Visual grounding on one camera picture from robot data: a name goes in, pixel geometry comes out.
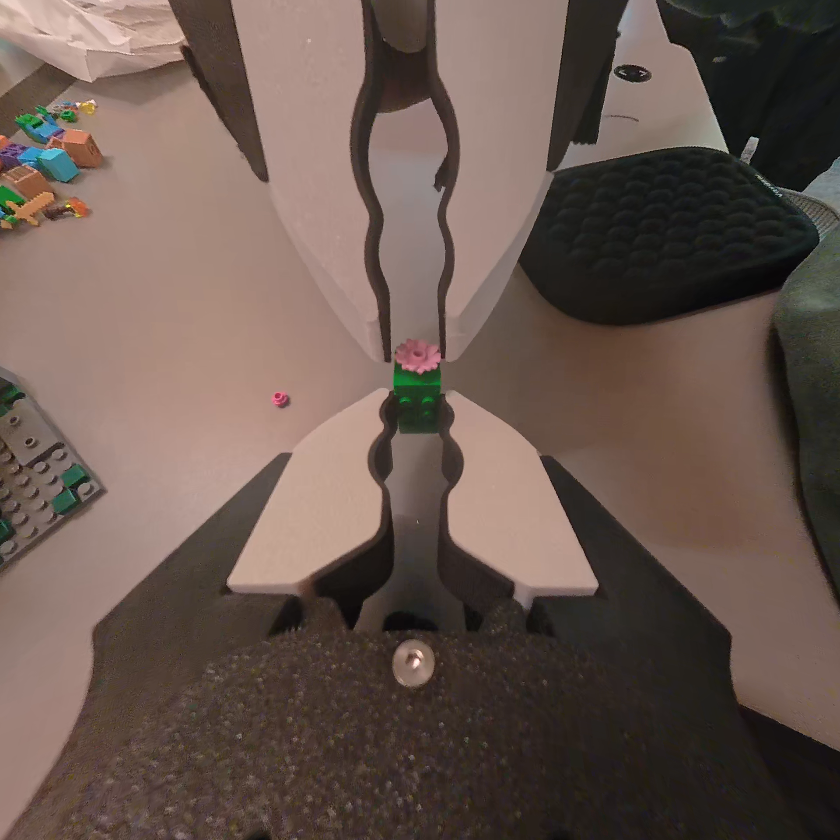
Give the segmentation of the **black mesh cushion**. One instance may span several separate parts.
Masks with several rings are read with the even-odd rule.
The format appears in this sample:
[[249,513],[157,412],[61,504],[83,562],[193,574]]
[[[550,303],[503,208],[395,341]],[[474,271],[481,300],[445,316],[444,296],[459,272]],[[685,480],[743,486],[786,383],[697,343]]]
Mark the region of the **black mesh cushion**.
[[819,242],[740,159],[680,147],[557,171],[518,263],[563,314],[625,327],[776,290]]

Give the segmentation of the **grey desk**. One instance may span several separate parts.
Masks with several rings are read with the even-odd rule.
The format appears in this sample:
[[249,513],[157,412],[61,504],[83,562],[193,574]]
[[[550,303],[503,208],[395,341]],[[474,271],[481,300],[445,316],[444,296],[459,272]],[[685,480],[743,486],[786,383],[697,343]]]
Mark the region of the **grey desk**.
[[[274,457],[392,381],[185,64],[79,91],[106,155],[68,188],[91,215],[2,233],[2,367],[106,488],[2,575],[2,764],[34,779],[87,693],[94,624]],[[373,123],[393,344],[438,338],[445,145],[431,101]],[[777,295],[597,326],[515,266],[444,389],[560,462],[727,628],[745,707],[837,749],[838,600],[772,382]]]

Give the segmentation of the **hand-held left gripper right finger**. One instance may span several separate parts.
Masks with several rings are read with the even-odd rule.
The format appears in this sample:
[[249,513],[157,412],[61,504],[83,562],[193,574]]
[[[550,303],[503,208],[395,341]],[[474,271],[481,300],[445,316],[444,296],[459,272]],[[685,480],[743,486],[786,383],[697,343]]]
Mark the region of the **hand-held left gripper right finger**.
[[539,451],[457,391],[441,404],[437,574],[480,625],[494,605],[594,596],[599,584]]

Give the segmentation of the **green studded toy brick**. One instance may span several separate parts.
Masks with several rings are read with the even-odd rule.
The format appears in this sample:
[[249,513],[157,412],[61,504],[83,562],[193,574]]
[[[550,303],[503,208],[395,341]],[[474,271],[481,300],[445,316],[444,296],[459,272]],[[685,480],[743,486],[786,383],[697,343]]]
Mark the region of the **green studded toy brick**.
[[396,393],[397,429],[400,434],[437,434],[440,393]]

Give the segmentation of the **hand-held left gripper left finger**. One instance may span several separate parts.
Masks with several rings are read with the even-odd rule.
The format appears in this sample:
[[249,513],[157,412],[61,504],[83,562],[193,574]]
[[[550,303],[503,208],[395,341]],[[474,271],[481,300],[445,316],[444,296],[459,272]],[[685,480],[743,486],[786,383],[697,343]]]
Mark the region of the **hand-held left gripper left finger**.
[[392,398],[378,388],[294,447],[227,578],[231,592],[328,597],[359,619],[394,565]]

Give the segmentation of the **pile of colourful toy pieces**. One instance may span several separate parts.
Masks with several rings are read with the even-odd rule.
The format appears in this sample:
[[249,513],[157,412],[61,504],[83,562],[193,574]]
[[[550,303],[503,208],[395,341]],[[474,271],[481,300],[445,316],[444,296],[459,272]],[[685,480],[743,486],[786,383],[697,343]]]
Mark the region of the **pile of colourful toy pieces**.
[[14,122],[29,143],[1,137],[2,230],[20,224],[37,227],[42,219],[91,214],[82,199],[66,196],[60,188],[70,186],[82,171],[103,165],[97,142],[77,125],[80,117],[90,117],[97,110],[93,99],[64,100],[17,115]]

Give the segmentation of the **green square tile with stud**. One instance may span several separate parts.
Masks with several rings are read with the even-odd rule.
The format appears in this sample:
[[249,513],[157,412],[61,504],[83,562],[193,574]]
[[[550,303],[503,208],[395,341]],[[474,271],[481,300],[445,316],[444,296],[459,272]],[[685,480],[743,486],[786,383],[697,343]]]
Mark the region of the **green square tile with stud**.
[[393,391],[399,400],[422,401],[436,398],[440,393],[442,375],[440,365],[431,371],[417,373],[394,364]]

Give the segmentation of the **pink toy flower piece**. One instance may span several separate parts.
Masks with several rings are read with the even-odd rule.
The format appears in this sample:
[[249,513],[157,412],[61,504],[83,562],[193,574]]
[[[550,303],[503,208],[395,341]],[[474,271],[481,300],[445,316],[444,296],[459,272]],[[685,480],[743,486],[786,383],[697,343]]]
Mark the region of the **pink toy flower piece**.
[[417,375],[437,370],[441,360],[439,347],[423,339],[407,339],[394,351],[395,364],[403,371]]

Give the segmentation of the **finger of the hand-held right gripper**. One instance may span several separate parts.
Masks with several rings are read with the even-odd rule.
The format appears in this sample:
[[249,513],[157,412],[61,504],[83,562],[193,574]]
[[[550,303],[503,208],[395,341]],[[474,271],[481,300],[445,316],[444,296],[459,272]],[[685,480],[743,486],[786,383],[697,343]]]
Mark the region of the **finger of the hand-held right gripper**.
[[369,149],[383,88],[371,2],[238,2],[238,39],[277,214],[331,309],[392,356]]
[[438,304],[447,361],[499,302],[549,188],[565,1],[434,3],[433,82],[449,143]]

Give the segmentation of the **white crumpled paper bag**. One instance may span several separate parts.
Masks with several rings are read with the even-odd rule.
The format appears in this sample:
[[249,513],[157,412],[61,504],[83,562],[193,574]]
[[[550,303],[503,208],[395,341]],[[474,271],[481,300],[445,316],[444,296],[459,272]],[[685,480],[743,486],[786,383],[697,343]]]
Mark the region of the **white crumpled paper bag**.
[[2,1],[1,36],[87,82],[180,61],[186,42],[167,1]]

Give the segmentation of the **person's green sweatshirt torso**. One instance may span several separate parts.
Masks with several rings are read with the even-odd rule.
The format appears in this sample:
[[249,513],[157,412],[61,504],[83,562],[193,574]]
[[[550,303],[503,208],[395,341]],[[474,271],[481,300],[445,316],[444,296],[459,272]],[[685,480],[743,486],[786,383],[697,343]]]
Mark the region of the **person's green sweatshirt torso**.
[[817,228],[819,244],[784,283],[773,333],[795,425],[796,478],[823,571],[839,596],[839,233],[838,211],[780,188]]

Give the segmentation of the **toy brick building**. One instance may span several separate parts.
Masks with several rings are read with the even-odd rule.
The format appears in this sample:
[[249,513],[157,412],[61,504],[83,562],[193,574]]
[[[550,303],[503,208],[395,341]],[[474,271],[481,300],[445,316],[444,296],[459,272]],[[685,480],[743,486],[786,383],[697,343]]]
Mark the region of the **toy brick building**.
[[20,380],[1,370],[1,569],[106,492]]

